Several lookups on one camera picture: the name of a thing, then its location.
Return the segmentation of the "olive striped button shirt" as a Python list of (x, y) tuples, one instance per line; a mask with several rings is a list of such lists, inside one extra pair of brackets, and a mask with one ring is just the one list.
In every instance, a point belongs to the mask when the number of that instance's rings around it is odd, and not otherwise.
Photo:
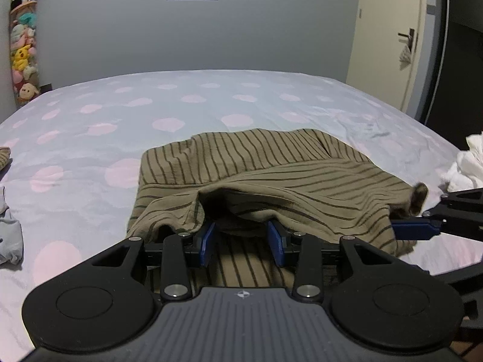
[(414, 242), (398, 241), (391, 221), (418, 215), (427, 195), (319, 130), (204, 132), (142, 155), (127, 234), (154, 242), (209, 226), (219, 253), (191, 271), (194, 288), (291, 287), (293, 271), (277, 268), (267, 245), (270, 221), (329, 243), (353, 235), (399, 257)]

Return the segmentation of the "white textured blanket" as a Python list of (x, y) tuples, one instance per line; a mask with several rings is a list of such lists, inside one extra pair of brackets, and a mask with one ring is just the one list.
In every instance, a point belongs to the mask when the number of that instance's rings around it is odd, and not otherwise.
[(459, 151), (450, 168), (440, 176), (447, 192), (480, 189), (483, 186), (482, 134), (466, 137), (467, 151)]

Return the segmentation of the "polka dot bed sheet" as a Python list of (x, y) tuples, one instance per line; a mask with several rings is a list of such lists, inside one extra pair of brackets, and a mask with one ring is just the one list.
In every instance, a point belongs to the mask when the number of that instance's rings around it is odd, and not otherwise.
[(2, 185), (24, 237), (23, 262), (1, 268), (2, 360), (32, 349), (21, 318), (27, 294), (125, 237), (144, 151), (252, 128), (327, 132), (409, 184), (425, 183), (428, 207), (458, 153), (408, 115), (333, 78), (149, 72), (47, 92), (1, 125), (12, 157)]

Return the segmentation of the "light blue garment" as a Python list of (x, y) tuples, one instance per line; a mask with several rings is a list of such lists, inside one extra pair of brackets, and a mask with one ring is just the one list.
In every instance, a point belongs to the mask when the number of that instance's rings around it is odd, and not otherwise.
[(11, 214), (5, 199), (5, 187), (1, 186), (0, 256), (1, 264), (18, 265), (23, 260), (24, 240), (20, 222)]

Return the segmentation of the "cream door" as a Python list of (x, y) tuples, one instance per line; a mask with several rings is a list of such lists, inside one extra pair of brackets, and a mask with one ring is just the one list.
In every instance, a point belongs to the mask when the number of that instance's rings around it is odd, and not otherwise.
[[(408, 108), (424, 34), (426, 0), (359, 0), (346, 83), (390, 106)], [(413, 50), (398, 33), (415, 29)]]

